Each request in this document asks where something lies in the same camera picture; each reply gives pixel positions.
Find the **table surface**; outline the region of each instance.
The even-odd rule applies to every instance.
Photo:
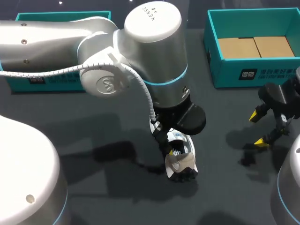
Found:
[[[275,122],[271,114],[249,122],[260,104],[257,89],[213,87],[202,39],[203,30],[187,30],[191,97],[207,118],[205,129],[193,136],[195,182],[172,183],[130,160],[137,155],[146,165],[162,163],[137,83],[122,96],[98,99],[85,93],[12,95],[0,79],[0,114],[41,130],[57,148],[69,183],[72,225],[274,224],[270,192],[300,132],[299,121],[272,152],[256,155],[256,165],[241,166],[244,144]]]

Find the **white sneaker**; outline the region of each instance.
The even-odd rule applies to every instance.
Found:
[[[152,133],[158,125],[158,122],[155,125],[150,122]],[[165,170],[168,178],[174,181],[194,179],[198,174],[198,169],[192,138],[175,129],[170,129],[167,135],[172,147],[172,151],[165,157]]]

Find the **robotic arm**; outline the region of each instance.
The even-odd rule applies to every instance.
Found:
[[[103,17],[1,21],[0,75],[42,79],[79,71],[85,90],[100,98],[121,93],[137,78],[148,98],[150,129],[168,178],[194,178],[190,135],[200,133],[206,120],[190,99],[180,12],[167,2],[145,3],[128,14],[124,27],[119,30]]]

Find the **box label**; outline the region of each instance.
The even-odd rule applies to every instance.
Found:
[[[30,84],[45,84],[45,79],[42,77],[28,78]]]
[[[257,69],[242,69],[240,72],[239,80],[253,80],[255,78],[255,75],[257,73]]]
[[[258,79],[292,78],[296,75],[296,69],[262,69]]]

